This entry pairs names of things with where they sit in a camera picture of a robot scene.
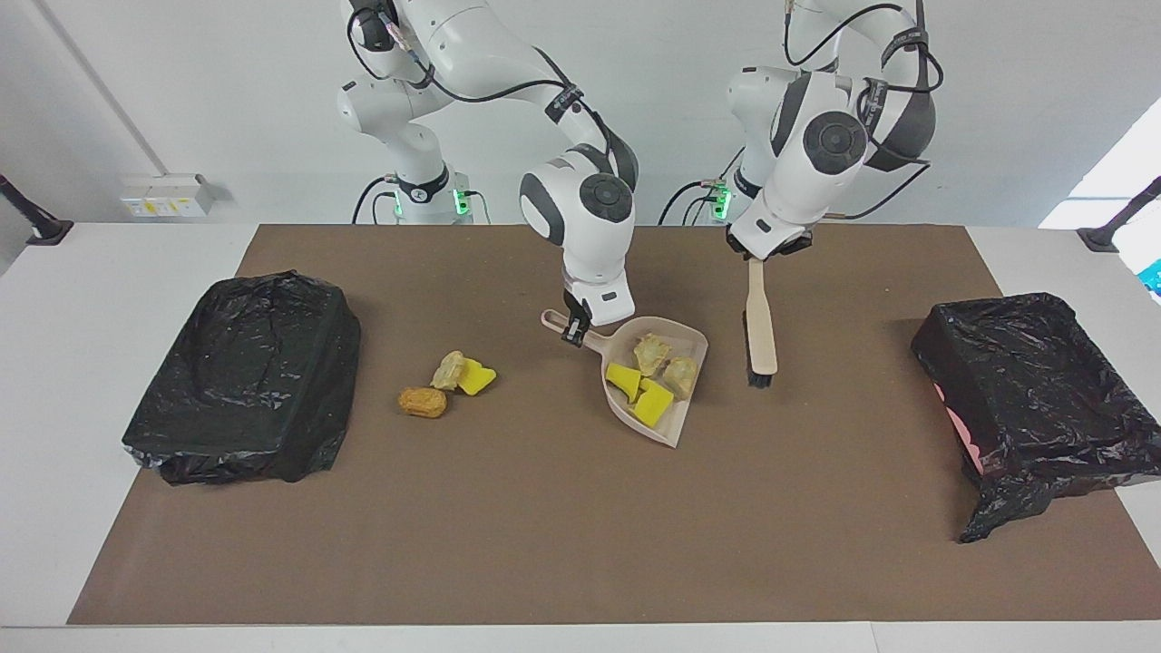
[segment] green light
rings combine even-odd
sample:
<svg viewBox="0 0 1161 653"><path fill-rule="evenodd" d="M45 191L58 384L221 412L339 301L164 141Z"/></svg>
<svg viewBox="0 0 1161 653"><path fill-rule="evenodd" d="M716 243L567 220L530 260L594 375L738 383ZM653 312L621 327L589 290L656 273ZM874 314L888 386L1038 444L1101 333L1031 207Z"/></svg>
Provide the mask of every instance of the green light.
<svg viewBox="0 0 1161 653"><path fill-rule="evenodd" d="M452 191L455 194L455 210L460 215L468 215L471 211L471 206L468 203L468 199L463 196L461 191Z"/></svg>
<svg viewBox="0 0 1161 653"><path fill-rule="evenodd" d="M734 199L734 193L724 185L714 187L714 220L724 222L729 214L729 203Z"/></svg>

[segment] brush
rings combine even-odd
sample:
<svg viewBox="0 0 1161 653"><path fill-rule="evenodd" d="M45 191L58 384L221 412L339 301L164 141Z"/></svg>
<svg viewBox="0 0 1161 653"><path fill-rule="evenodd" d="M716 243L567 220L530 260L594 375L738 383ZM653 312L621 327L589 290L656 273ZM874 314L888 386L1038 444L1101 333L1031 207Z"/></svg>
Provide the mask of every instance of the brush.
<svg viewBox="0 0 1161 653"><path fill-rule="evenodd" d="M745 297L745 310L742 311L747 373L750 387L765 389L778 373L774 325L770 320L770 302L766 300L765 264L752 258L749 266L750 294Z"/></svg>

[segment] black trash bag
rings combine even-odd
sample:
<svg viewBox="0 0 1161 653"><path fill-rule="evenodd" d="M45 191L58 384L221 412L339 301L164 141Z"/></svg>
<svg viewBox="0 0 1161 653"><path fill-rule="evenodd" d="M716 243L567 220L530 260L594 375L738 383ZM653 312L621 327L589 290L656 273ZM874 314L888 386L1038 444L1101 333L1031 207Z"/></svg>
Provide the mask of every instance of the black trash bag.
<svg viewBox="0 0 1161 653"><path fill-rule="evenodd" d="M1079 496L1161 476L1161 428L1060 297L940 304L911 343L979 488L959 541Z"/></svg>
<svg viewBox="0 0 1161 653"><path fill-rule="evenodd" d="M122 443L170 485L330 469L346 436L359 320L296 272L215 284L153 378Z"/></svg>

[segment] brown mat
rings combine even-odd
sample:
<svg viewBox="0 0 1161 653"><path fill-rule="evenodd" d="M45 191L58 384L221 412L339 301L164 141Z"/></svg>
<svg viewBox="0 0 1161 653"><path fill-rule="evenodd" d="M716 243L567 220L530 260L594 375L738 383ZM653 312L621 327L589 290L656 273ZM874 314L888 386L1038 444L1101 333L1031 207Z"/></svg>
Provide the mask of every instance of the brown mat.
<svg viewBox="0 0 1161 653"><path fill-rule="evenodd" d="M296 268L363 324L351 431L298 485L142 473L72 624L563 624L1161 618L1111 491L991 539L908 343L995 296L966 232L824 227L767 266L781 373L747 388L745 267L721 231L637 231L641 315L702 330L680 449L616 422L598 357L540 326L560 253L527 228L262 227L239 274ZM498 368L438 422L395 396L463 349Z"/></svg>

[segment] dustpan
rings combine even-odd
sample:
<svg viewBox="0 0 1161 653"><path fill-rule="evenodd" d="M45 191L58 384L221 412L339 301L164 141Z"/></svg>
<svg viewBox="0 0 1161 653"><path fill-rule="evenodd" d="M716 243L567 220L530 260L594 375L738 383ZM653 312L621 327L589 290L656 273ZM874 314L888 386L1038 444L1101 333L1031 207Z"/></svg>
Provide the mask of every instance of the dustpan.
<svg viewBox="0 0 1161 653"><path fill-rule="evenodd" d="M546 310L540 316L540 322L556 331L563 333L568 328L569 320L555 310ZM685 425L685 416L690 411L690 401L693 400L698 389L698 379L693 380L693 392L685 401L675 400L669 410L662 415L656 429L650 429L633 416L629 400L620 390L605 382L605 372L611 363L636 368L637 361L633 356L633 347L637 346L641 338L652 333L664 340L672 351L671 358L687 357L698 364L698 374L706 361L706 352L709 350L709 340L698 331L685 324L679 324L663 317L637 317L621 325L612 336L601 336L596 331L589 331L584 338L584 345L600 354L599 381L605 388L605 399L608 407L618 419L625 422L634 431L642 436L657 440L662 444L677 449L677 442L682 438L682 428Z"/></svg>

